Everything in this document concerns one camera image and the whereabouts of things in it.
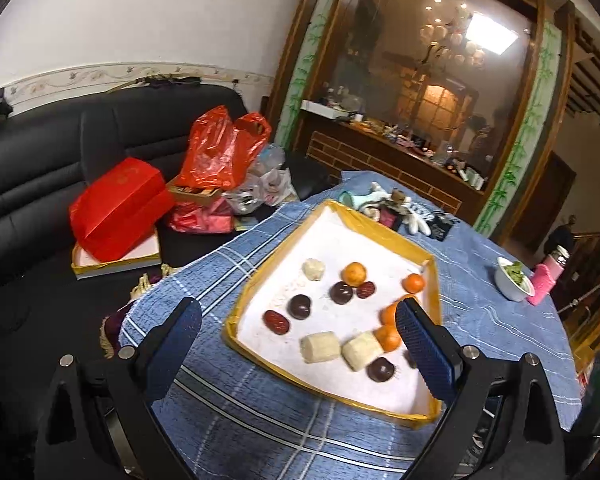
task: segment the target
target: brick wall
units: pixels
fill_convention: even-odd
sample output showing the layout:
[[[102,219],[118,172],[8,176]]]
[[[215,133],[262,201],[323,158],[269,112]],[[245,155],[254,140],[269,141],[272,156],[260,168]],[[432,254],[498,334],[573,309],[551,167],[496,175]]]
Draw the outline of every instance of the brick wall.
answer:
[[[413,189],[420,196],[432,201],[449,213],[455,214],[458,212],[462,204],[457,198],[414,177],[412,174],[387,164],[379,158],[367,155],[365,152],[361,152],[344,142],[327,137],[320,132],[312,133],[306,154],[325,165],[335,181],[339,181],[341,171],[377,171],[384,176],[397,180],[409,189]]]

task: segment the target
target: red plastic bag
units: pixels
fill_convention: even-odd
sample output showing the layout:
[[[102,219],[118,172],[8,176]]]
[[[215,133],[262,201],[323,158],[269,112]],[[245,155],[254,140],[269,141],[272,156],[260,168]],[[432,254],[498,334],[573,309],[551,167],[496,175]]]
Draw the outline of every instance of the red plastic bag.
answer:
[[[194,189],[240,186],[270,133],[271,126],[259,113],[232,124],[225,106],[209,110],[191,126],[187,156],[174,184]]]
[[[167,225],[179,233],[230,233],[234,217],[231,207],[224,198],[219,198],[210,206],[195,202],[176,205]]]
[[[174,206],[159,170],[128,157],[91,184],[69,207],[78,243],[101,262],[127,254]]]

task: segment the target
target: red box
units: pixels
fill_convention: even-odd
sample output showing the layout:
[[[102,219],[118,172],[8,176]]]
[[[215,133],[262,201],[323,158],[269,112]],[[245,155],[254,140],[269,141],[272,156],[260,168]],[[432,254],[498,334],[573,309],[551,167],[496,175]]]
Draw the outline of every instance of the red box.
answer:
[[[69,208],[75,239],[102,262],[119,260],[174,206],[159,170],[128,157],[91,184]]]

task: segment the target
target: sofa backrest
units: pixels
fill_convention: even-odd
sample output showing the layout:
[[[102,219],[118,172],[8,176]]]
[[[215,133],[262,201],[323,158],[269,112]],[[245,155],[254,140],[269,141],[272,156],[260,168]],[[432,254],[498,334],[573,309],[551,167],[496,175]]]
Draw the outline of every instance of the sofa backrest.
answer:
[[[179,171],[193,121],[224,104],[247,110],[216,85],[131,88],[34,108],[0,126],[0,284],[68,247],[68,207],[126,156]]]

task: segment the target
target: bamboo pattern panel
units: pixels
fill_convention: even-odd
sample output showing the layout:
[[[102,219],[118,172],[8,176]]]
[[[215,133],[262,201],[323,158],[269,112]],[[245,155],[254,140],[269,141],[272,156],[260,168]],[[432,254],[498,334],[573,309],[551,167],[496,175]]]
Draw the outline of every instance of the bamboo pattern panel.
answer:
[[[554,95],[561,43],[562,32],[553,23],[545,20],[538,70],[522,126],[504,170],[474,225],[484,236],[489,237],[502,219],[538,144]]]
[[[279,146],[288,148],[291,142],[291,133],[300,113],[302,94],[304,94],[307,79],[314,66],[318,46],[334,2],[335,0],[318,0],[315,4],[278,121],[274,140]]]

